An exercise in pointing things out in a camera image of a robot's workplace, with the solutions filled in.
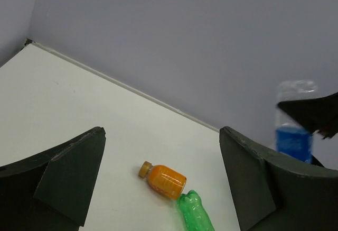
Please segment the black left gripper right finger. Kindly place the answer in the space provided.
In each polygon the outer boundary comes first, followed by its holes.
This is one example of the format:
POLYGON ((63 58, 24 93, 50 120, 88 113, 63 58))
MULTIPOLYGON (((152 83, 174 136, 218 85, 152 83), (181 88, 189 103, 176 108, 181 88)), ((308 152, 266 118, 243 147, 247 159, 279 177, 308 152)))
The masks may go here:
POLYGON ((220 149, 241 230, 337 230, 337 171, 260 145, 230 127, 220 149))

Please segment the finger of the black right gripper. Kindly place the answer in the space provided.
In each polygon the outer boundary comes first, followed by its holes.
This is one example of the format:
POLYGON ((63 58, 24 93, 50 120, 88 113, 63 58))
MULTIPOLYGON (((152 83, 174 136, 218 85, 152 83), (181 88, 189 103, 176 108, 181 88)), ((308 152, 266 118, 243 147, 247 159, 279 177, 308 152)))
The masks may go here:
POLYGON ((277 107, 309 133, 320 133, 323 139, 337 134, 337 93, 329 96, 281 101, 277 107))

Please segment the green plastic bottle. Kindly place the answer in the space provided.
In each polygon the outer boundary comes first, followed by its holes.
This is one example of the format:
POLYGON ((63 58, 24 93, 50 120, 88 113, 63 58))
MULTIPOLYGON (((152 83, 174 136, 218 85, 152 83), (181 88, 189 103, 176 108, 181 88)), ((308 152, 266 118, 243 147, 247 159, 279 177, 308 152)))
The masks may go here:
POLYGON ((176 205, 183 218, 185 230, 214 230, 209 215, 202 205, 201 197, 196 191, 190 190, 188 193, 181 194, 176 205))

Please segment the clear bottle blue label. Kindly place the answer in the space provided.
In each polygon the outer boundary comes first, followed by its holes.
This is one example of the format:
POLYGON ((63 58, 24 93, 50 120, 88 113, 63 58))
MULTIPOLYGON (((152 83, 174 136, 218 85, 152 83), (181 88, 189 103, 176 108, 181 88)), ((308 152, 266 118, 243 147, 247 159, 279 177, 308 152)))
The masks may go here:
MULTIPOLYGON (((311 80, 283 81, 277 87, 277 102, 316 97, 317 85, 311 80)), ((312 162, 313 136, 276 108, 276 151, 305 163, 312 162)))

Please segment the orange plastic bottle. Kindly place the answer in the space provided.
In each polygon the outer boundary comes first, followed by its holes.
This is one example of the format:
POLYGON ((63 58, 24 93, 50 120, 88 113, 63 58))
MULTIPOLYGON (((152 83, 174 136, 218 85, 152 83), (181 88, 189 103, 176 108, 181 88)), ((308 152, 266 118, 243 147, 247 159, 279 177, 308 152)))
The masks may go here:
POLYGON ((145 161, 138 176, 146 179, 149 186, 156 192, 176 200, 182 193, 187 178, 164 165, 152 165, 145 161))

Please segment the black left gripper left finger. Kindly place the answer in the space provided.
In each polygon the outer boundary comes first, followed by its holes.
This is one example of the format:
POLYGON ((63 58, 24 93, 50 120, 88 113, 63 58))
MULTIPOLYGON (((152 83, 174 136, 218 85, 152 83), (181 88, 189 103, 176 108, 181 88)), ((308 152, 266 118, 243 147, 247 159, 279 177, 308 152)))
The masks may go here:
POLYGON ((78 230, 84 226, 106 132, 77 137, 1 167, 1 230, 78 230))

